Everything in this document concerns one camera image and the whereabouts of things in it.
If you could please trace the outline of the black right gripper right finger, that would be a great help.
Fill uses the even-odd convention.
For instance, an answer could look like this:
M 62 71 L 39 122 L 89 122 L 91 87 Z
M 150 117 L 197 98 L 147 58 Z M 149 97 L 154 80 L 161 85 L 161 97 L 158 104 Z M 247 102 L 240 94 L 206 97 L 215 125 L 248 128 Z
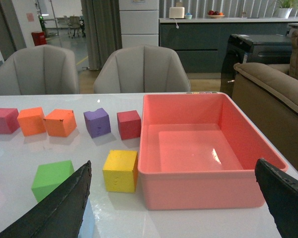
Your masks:
M 283 238 L 298 238 L 298 180 L 258 159 L 256 181 Z

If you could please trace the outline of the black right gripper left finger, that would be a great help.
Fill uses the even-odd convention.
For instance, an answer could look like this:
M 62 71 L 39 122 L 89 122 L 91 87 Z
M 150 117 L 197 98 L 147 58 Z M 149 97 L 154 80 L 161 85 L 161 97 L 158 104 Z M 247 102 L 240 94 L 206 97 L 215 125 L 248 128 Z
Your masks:
M 87 161 L 0 232 L 0 238 L 77 238 L 90 194 L 91 177 L 91 161 Z

